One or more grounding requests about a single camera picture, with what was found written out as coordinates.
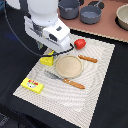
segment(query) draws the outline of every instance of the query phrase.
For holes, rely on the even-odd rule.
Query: placemat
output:
[[[44,85],[41,94],[36,94],[19,86],[13,95],[76,126],[89,128],[115,45],[73,34],[69,36],[72,44],[77,39],[85,39],[86,41],[86,46],[83,49],[74,49],[68,53],[69,55],[85,55],[98,60],[97,63],[82,60],[84,71],[79,77],[71,79],[74,82],[83,84],[85,89],[75,88],[58,79],[50,79],[44,75],[45,70],[58,75],[55,70],[55,63],[59,57],[64,56],[61,55],[54,60],[51,67],[42,65],[38,61],[26,76]]]

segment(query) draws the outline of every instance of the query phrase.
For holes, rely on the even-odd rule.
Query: red tomato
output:
[[[86,45],[86,42],[84,39],[78,39],[74,42],[74,46],[76,49],[82,49]]]

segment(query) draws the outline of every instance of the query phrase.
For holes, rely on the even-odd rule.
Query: metal utensil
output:
[[[70,84],[70,85],[72,85],[72,86],[74,86],[74,87],[77,87],[77,88],[80,88],[80,89],[85,89],[85,87],[82,85],[82,84],[79,84],[79,83],[76,83],[76,82],[73,82],[73,81],[70,81],[70,80],[68,80],[68,79],[62,79],[62,78],[59,78],[57,75],[55,75],[55,74],[53,74],[53,73],[51,73],[51,72],[49,72],[49,71],[44,71],[44,74],[47,76],[47,77],[49,77],[49,78],[51,78],[51,79],[59,79],[59,80],[61,80],[61,81],[63,81],[64,83],[66,83],[66,84]]]

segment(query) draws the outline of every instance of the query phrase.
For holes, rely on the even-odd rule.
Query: beige plate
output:
[[[66,55],[56,62],[56,70],[64,78],[74,78],[82,73],[83,63],[76,56]]]

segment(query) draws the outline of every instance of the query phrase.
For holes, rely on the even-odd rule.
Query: gray pot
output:
[[[79,0],[61,0],[59,2],[60,16],[67,20],[77,18],[79,6]]]
[[[85,6],[80,10],[80,20],[86,24],[95,24],[100,20],[101,9],[98,7],[100,0],[96,5]]]

